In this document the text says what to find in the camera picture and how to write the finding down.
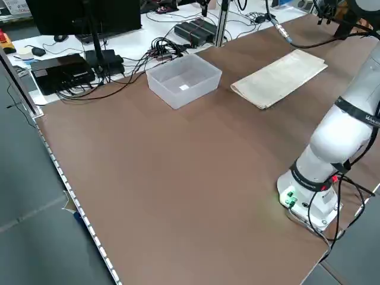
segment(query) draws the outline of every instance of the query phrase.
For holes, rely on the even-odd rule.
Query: monitor stand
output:
[[[124,73],[124,66],[122,63],[118,64],[119,59],[122,60],[122,58],[120,56],[116,56],[115,51],[112,49],[102,51],[96,20],[94,19],[94,15],[91,10],[91,0],[82,0],[82,3],[84,5],[87,22],[95,47],[95,50],[91,50],[85,53],[86,61],[87,57],[90,58],[92,61],[92,63],[90,63],[90,66],[95,69],[97,76],[102,79],[107,76],[115,75],[115,72],[117,70],[122,70],[122,72],[119,71],[118,73]]]

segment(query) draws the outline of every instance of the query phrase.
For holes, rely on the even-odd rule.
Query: computer mouse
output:
[[[54,36],[54,41],[56,41],[57,43],[60,43],[60,42],[63,42],[64,40],[66,40],[69,36],[67,35],[61,35],[61,36]]]
[[[39,47],[34,47],[31,49],[31,52],[35,56],[43,56],[46,55],[46,51],[44,49],[40,49]]]

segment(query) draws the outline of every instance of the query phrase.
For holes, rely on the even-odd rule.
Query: grey floor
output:
[[[91,237],[62,210],[64,187],[37,131],[6,108],[8,85],[0,74],[0,284],[113,284]]]
[[[12,40],[39,35],[33,22],[1,28]],[[6,108],[7,87],[0,74],[0,284],[113,284],[87,232],[61,210],[64,187],[36,130]],[[379,216],[377,197],[304,284],[379,284]]]

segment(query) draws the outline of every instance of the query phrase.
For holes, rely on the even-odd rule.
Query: beige towel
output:
[[[233,91],[260,109],[266,109],[316,76],[327,65],[302,50],[269,64],[231,85]]]

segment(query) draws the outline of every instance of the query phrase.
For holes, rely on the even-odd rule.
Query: metal pole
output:
[[[10,60],[2,48],[0,48],[0,72],[5,75],[15,93],[21,99],[22,104],[25,106],[30,116],[32,118],[42,116],[43,113],[41,109],[34,104],[33,99],[30,97],[29,92],[21,82],[16,73],[16,70],[14,70]]]
[[[215,46],[220,48],[223,44],[224,31],[226,30],[228,9],[230,8],[231,0],[222,0],[220,5],[220,14],[218,28],[216,30]]]

